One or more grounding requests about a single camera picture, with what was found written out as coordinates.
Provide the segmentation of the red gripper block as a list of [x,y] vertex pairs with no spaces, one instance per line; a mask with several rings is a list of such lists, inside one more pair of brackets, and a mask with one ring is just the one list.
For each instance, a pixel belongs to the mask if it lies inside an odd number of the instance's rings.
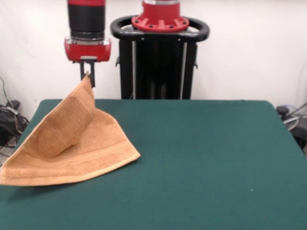
[[[81,80],[86,76],[85,60],[95,62],[109,61],[111,54],[111,40],[78,40],[72,37],[65,37],[64,49],[69,61],[80,62]],[[94,61],[90,61],[90,82],[91,87],[95,87]]]

